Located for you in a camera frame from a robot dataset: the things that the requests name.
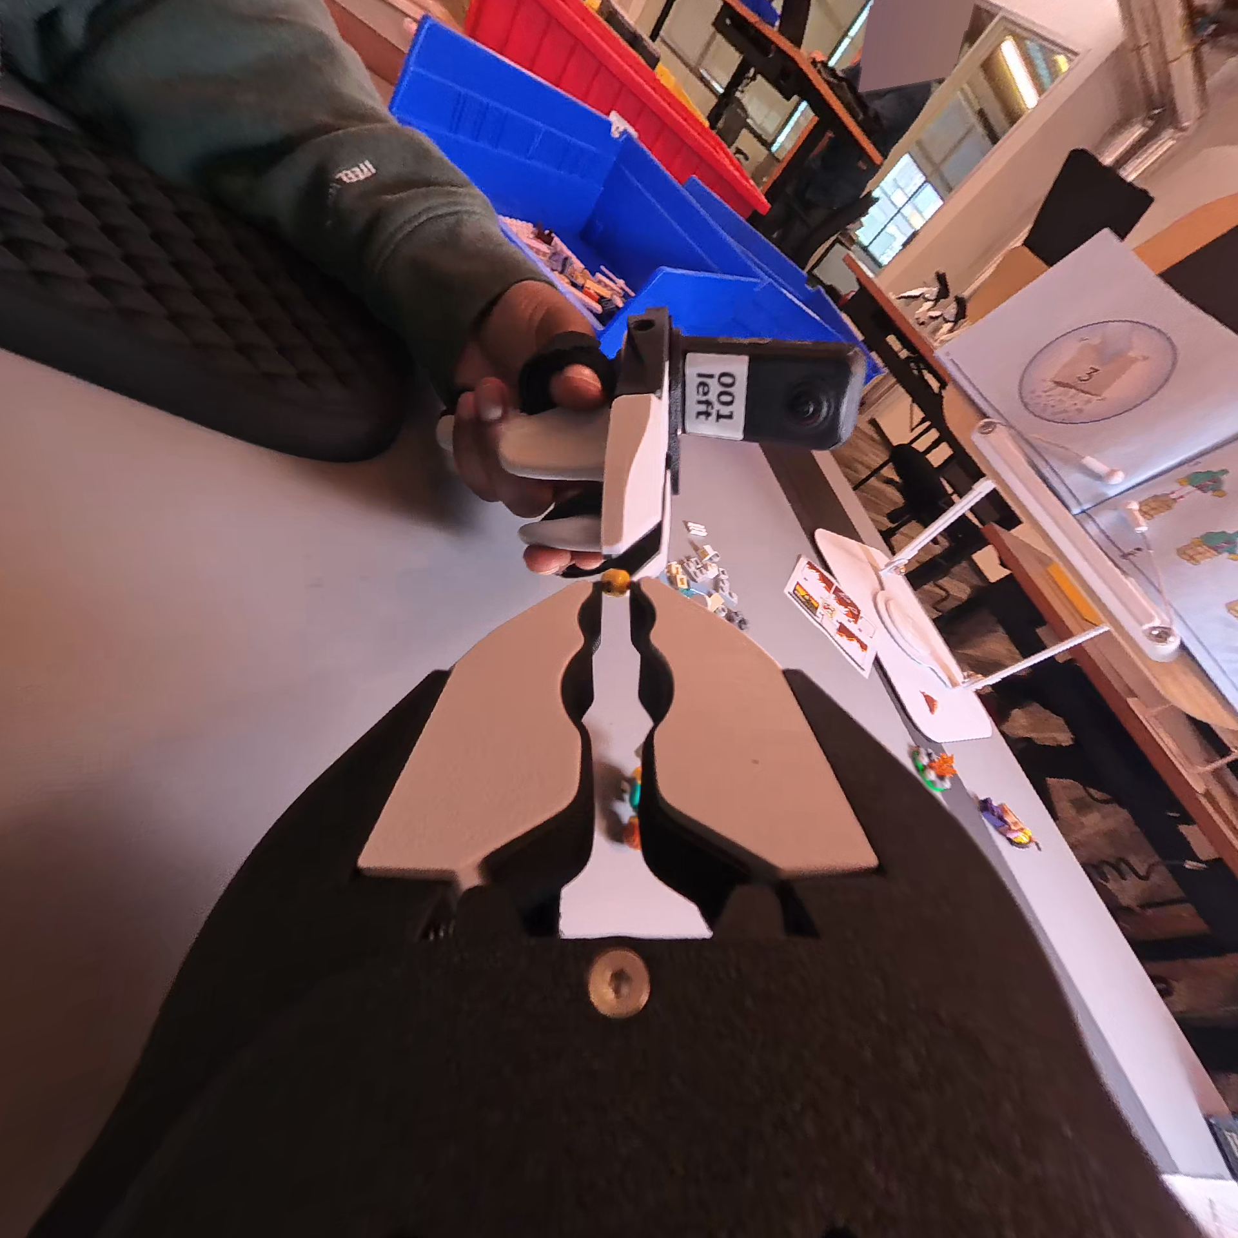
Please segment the purple minifigure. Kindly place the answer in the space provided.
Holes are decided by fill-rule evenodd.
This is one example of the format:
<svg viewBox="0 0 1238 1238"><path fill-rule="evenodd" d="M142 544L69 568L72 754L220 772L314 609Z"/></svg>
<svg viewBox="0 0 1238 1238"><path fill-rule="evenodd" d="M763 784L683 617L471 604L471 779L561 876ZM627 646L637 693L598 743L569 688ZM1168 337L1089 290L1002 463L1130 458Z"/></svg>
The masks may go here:
<svg viewBox="0 0 1238 1238"><path fill-rule="evenodd" d="M984 825L994 829L1011 848L1022 852L1043 849L1033 830L1006 803L992 797L981 797L977 808Z"/></svg>

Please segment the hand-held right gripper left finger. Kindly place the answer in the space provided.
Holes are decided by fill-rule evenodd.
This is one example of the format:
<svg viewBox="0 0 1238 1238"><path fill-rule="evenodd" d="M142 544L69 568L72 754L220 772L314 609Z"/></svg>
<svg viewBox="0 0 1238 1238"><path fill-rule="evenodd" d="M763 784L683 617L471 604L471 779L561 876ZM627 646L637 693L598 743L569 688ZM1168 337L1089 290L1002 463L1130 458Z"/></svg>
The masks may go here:
<svg viewBox="0 0 1238 1238"><path fill-rule="evenodd" d="M598 586L570 583L466 654L359 854L376 877L565 888L591 855Z"/></svg>

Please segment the black board panel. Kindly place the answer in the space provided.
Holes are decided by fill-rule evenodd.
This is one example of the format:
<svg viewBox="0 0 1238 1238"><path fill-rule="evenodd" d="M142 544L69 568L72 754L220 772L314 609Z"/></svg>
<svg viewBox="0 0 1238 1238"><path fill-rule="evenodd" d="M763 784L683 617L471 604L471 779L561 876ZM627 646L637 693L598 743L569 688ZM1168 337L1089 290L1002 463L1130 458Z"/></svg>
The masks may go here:
<svg viewBox="0 0 1238 1238"><path fill-rule="evenodd" d="M1160 280L1185 303L1236 332L1236 228L1168 266Z"/></svg>
<svg viewBox="0 0 1238 1238"><path fill-rule="evenodd" d="M1074 149L1062 166L1022 248L1055 266L1100 233L1127 240L1155 194L1123 178L1092 153Z"/></svg>

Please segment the silver ceiling air duct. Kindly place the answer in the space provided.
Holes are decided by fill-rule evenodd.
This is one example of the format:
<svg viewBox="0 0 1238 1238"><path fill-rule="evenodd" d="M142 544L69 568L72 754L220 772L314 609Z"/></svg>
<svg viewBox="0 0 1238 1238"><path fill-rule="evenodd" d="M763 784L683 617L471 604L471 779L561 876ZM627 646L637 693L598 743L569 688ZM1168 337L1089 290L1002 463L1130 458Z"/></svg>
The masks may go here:
<svg viewBox="0 0 1238 1238"><path fill-rule="evenodd" d="M1236 58L1236 3L1118 3L1118 10L1138 107L1097 159L1140 182L1207 117L1212 75Z"/></svg>

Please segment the black mesh cushion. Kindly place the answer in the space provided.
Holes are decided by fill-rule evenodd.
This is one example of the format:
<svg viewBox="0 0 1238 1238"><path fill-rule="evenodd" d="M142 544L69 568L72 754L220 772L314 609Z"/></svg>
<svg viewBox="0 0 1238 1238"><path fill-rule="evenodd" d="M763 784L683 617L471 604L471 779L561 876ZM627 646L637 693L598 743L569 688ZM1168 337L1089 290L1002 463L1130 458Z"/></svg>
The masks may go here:
<svg viewBox="0 0 1238 1238"><path fill-rule="evenodd" d="M410 413L409 351L281 240L3 107L3 348L287 456L362 463Z"/></svg>

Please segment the pale blue instruction booklet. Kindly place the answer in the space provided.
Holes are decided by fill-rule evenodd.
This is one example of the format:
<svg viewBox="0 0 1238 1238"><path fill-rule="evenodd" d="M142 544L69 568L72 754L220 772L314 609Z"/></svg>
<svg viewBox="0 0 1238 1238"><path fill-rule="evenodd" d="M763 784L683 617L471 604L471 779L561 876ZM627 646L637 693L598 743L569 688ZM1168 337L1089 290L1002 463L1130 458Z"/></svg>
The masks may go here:
<svg viewBox="0 0 1238 1238"><path fill-rule="evenodd" d="M1111 627L1236 707L1236 332L1111 233L941 351L975 452Z"/></svg>

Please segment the blue plastic bin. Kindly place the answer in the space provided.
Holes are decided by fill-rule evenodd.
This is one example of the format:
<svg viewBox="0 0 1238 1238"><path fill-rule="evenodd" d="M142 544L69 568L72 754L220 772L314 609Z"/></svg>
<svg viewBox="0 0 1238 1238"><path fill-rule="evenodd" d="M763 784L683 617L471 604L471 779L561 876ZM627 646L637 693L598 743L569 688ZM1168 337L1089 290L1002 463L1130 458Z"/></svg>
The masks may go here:
<svg viewBox="0 0 1238 1238"><path fill-rule="evenodd" d="M697 178L655 194L616 176L581 236L633 288L603 329L609 358L630 318L666 308L689 337L857 345L866 378L881 370L834 303Z"/></svg>
<svg viewBox="0 0 1238 1238"><path fill-rule="evenodd" d="M639 292L661 268L710 268L689 228L696 204L635 134L437 20L416 25L392 114L496 216L551 233L588 271Z"/></svg>

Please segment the white book stand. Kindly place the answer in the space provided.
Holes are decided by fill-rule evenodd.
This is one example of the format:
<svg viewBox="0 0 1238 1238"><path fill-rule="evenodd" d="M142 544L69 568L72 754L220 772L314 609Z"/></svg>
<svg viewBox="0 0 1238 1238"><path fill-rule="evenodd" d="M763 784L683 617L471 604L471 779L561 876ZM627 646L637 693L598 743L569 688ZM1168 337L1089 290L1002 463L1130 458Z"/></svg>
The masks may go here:
<svg viewBox="0 0 1238 1238"><path fill-rule="evenodd" d="M1121 568L1080 526L1068 506L1044 483L1026 448L1030 440L1011 426L984 418L972 434L984 465L984 480L931 525L899 555L883 554L857 539L816 531L813 544L831 574L877 623L877 662L907 708L915 727L934 743L957 743L992 735L992 722L979 701L982 690L1022 674L1044 660L1074 651L1092 639L1111 635L1127 639L1140 654L1168 662L1182 648L1182 637L1168 607ZM932 541L961 520L992 492L1014 507L1022 522L1040 528L1057 560L1092 598L1103 621L1068 639L1044 654L1019 662L997 674L977 677L961 670L954 651L921 609L907 565ZM936 717L925 710L921 691L941 697Z"/></svg>

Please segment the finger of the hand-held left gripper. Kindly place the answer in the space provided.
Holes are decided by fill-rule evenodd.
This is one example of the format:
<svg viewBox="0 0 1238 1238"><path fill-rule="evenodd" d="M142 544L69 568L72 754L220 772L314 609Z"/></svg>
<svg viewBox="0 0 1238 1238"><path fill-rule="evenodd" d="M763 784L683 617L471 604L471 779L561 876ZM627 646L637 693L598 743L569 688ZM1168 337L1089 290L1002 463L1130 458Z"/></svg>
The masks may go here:
<svg viewBox="0 0 1238 1238"><path fill-rule="evenodd" d="M659 520L624 554L624 568L633 582L659 580L671 563L674 486L664 480Z"/></svg>
<svg viewBox="0 0 1238 1238"><path fill-rule="evenodd" d="M664 395L630 394L612 404L603 463L600 547L618 558L664 517L671 411Z"/></svg>

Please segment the person's left forearm green sleeve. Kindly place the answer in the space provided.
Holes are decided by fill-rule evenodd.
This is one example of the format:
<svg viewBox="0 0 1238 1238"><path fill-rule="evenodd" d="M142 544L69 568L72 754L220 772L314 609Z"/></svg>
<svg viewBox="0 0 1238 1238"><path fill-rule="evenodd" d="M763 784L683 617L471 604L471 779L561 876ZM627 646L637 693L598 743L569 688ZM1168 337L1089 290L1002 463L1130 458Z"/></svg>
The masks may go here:
<svg viewBox="0 0 1238 1238"><path fill-rule="evenodd" d="M439 389L513 285L555 288L382 107L324 3L40 3L13 63L158 176L349 285Z"/></svg>

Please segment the red plastic bin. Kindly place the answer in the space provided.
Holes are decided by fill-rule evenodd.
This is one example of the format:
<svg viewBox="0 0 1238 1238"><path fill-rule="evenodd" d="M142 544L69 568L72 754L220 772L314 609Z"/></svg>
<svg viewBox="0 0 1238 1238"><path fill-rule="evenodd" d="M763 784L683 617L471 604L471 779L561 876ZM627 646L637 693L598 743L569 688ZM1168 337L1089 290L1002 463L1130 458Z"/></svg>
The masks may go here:
<svg viewBox="0 0 1238 1238"><path fill-rule="evenodd" d="M584 3L471 3L466 34L603 117L620 114L681 185L703 182L743 219L770 204L703 117Z"/></svg>

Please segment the person's left hand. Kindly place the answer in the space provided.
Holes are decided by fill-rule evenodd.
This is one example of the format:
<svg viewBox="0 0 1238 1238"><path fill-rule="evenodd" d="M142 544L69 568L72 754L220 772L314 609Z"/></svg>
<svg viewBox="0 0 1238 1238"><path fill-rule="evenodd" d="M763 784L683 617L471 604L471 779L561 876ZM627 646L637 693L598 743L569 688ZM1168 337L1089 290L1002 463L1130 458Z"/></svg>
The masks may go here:
<svg viewBox="0 0 1238 1238"><path fill-rule="evenodd" d="M525 520L542 517L574 494L566 485L504 472L499 446L519 413L523 366L565 332L591 332L561 290L537 281L509 288L481 319L458 358L455 385L455 465L461 483L487 503L501 503Z"/></svg>

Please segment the pile of small lego pieces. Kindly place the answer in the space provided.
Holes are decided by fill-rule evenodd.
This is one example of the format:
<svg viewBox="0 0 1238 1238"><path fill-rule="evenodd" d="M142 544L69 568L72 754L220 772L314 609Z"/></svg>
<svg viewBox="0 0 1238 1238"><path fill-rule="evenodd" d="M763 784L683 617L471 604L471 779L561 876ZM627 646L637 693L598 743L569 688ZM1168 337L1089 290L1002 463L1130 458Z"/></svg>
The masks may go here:
<svg viewBox="0 0 1238 1238"><path fill-rule="evenodd" d="M669 560L661 582L731 627L749 632L750 621L740 609L731 574L713 547L706 525L683 520L683 528L688 554Z"/></svg>

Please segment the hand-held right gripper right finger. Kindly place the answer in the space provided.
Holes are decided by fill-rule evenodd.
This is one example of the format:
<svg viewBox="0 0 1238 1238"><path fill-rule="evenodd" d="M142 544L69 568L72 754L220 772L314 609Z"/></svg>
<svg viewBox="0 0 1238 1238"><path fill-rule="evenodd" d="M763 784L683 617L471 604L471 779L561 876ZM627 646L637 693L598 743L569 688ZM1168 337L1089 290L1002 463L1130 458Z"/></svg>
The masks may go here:
<svg viewBox="0 0 1238 1238"><path fill-rule="evenodd" d="M661 881L876 873L877 854L782 665L661 582L630 589L640 839Z"/></svg>

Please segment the black office chair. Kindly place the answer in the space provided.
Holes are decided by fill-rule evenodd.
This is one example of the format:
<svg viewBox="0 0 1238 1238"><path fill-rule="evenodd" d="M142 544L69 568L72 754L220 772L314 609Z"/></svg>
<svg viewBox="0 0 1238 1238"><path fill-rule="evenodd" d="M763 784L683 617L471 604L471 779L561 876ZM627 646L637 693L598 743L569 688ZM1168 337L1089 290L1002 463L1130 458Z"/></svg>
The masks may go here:
<svg viewBox="0 0 1238 1238"><path fill-rule="evenodd" d="M871 202L869 185L921 117L943 81L861 91L861 129L877 150L866 157L852 135L831 135L790 178L761 226L766 240L797 268L842 231L857 224Z"/></svg>
<svg viewBox="0 0 1238 1238"><path fill-rule="evenodd" d="M911 525L925 531L954 506L954 496L936 468L911 441L895 443L876 477L899 494L899 503L888 511L888 526L881 533L888 549L895 549L895 535Z"/></svg>

